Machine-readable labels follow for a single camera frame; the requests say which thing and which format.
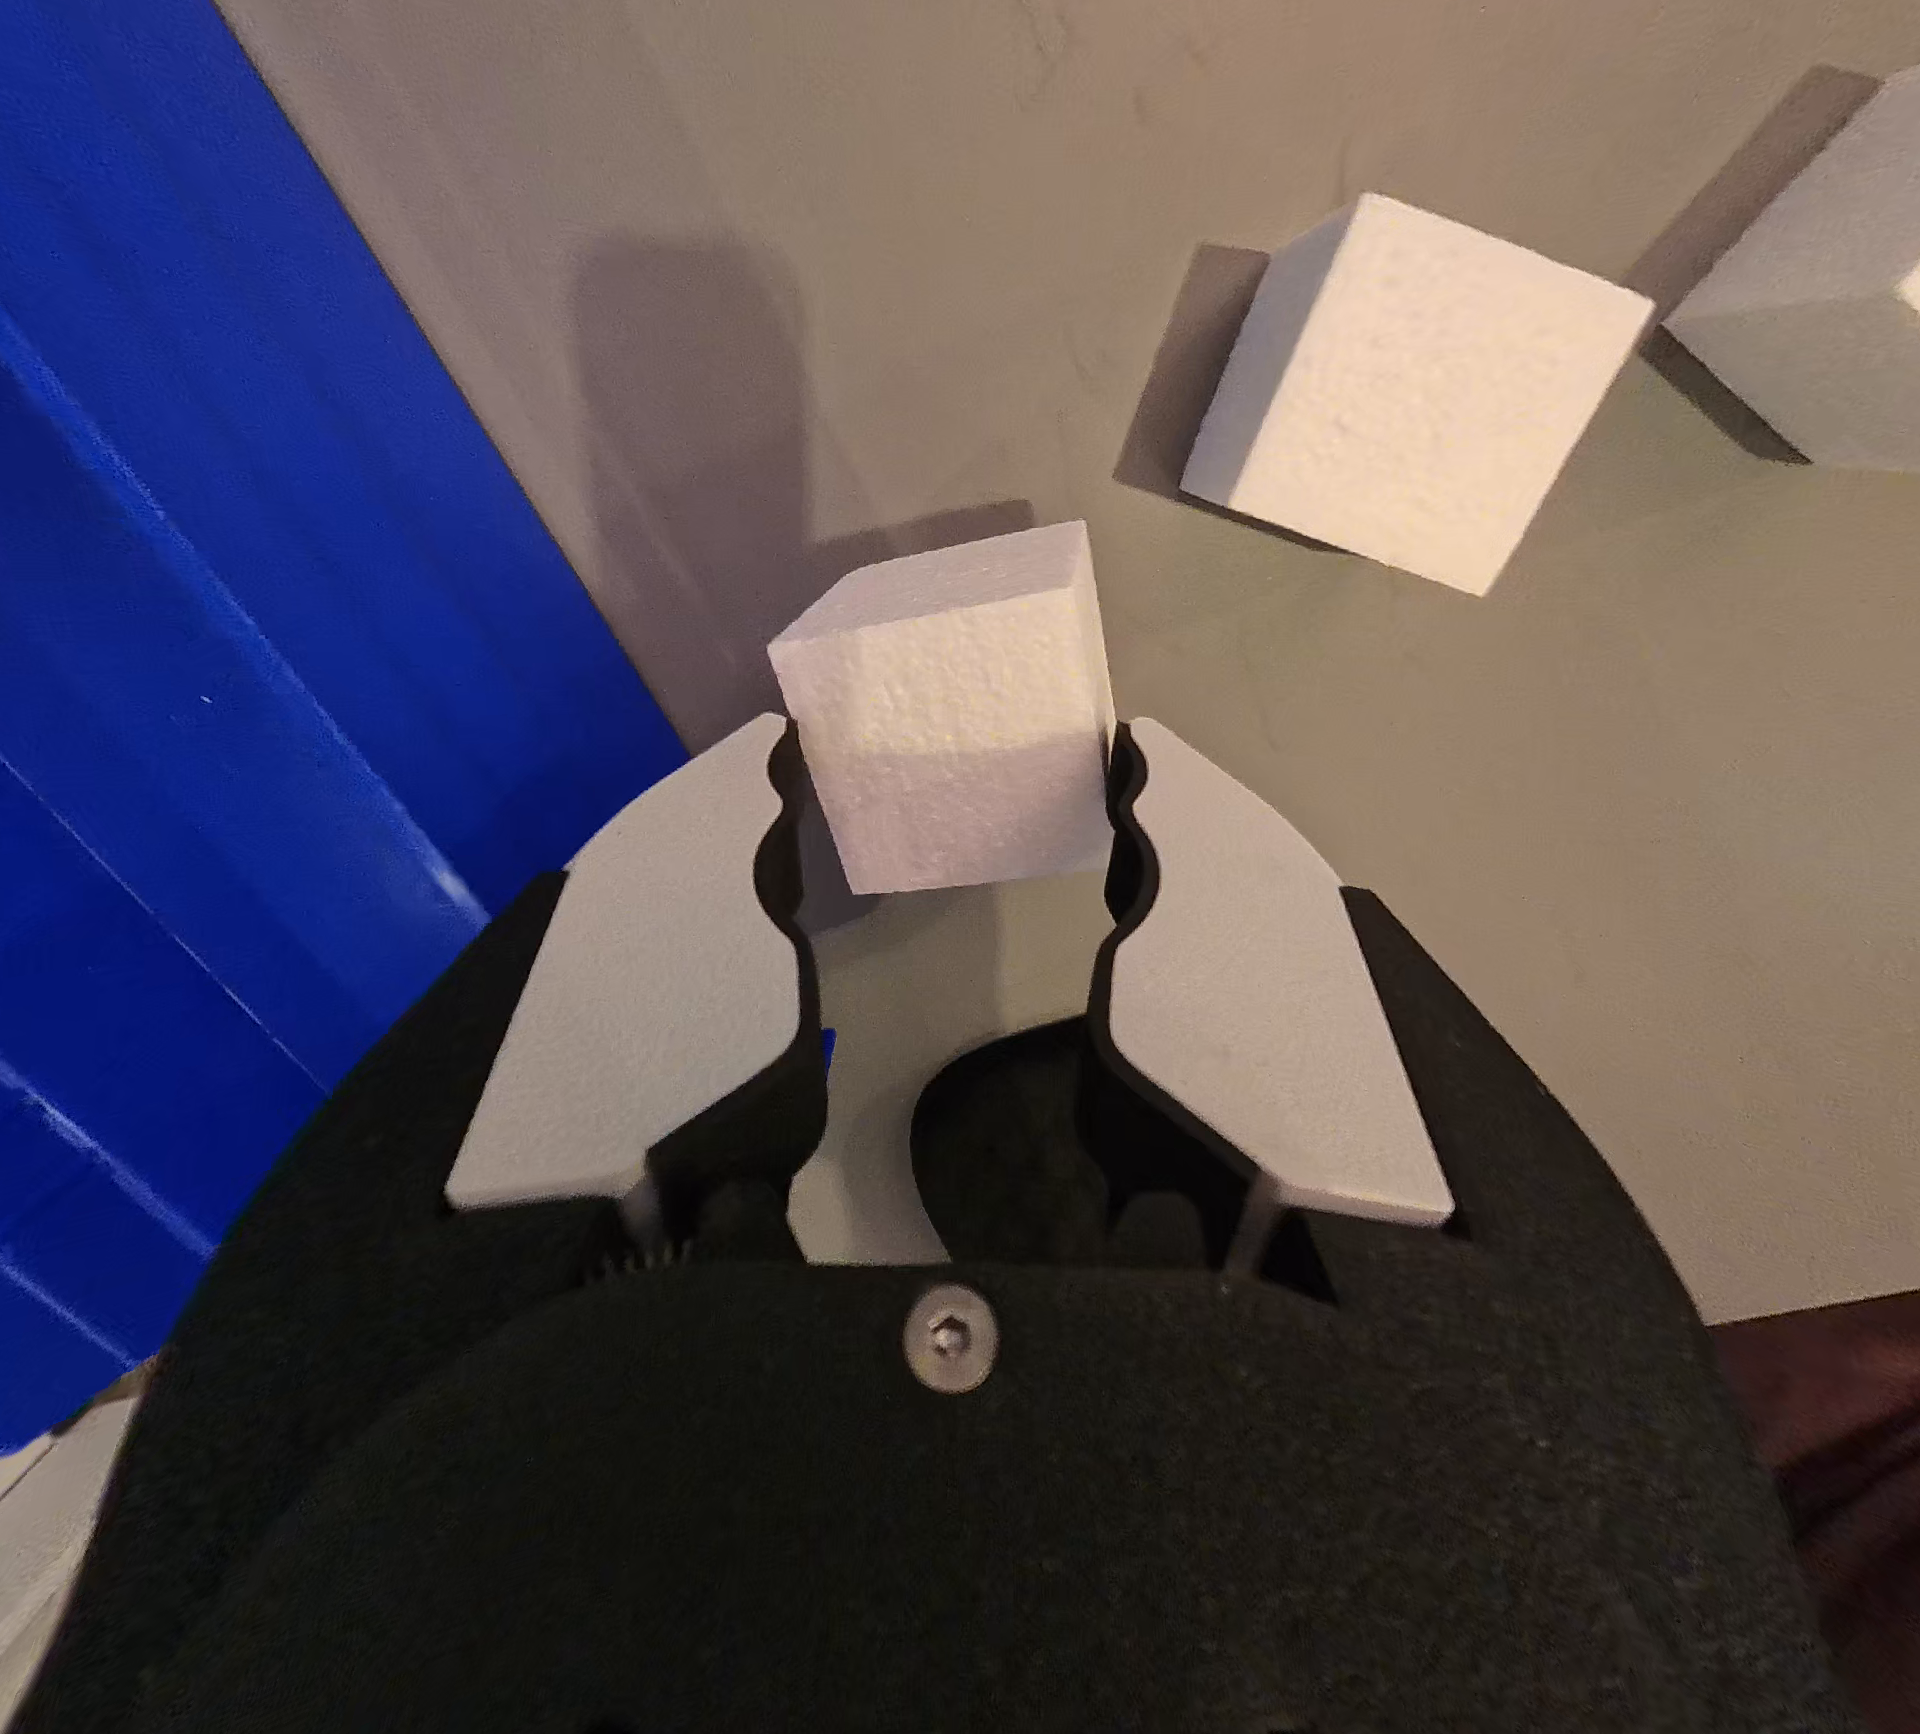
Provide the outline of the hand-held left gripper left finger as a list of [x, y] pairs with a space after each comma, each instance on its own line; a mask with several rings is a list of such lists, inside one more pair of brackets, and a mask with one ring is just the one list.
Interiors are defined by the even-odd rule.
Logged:
[[452, 1209], [611, 1202], [642, 1246], [693, 1241], [736, 1181], [787, 1209], [825, 1133], [797, 798], [797, 728], [761, 712], [566, 855], [440, 1181]]

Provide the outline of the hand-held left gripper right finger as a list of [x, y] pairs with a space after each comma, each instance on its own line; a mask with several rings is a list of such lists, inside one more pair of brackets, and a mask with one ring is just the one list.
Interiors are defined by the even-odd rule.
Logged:
[[1111, 763], [1096, 1066], [1225, 1164], [1212, 1271], [1256, 1271], [1285, 1209], [1452, 1222], [1396, 1033], [1326, 855], [1183, 736], [1132, 716]]

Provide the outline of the white hard foam cube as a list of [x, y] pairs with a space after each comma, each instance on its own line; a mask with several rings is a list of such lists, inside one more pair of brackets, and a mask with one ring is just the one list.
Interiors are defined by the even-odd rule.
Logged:
[[1811, 68], [1659, 249], [1664, 341], [1803, 464], [1920, 464], [1920, 68]]
[[1363, 189], [1276, 249], [1178, 489], [1485, 595], [1657, 305]]
[[850, 569], [770, 672], [858, 894], [1111, 861], [1112, 687], [1088, 521]]

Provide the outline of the blue plastic bin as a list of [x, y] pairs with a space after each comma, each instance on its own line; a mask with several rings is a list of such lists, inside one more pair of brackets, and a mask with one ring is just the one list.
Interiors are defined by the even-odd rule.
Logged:
[[6, 1450], [692, 751], [210, 0], [0, 0]]

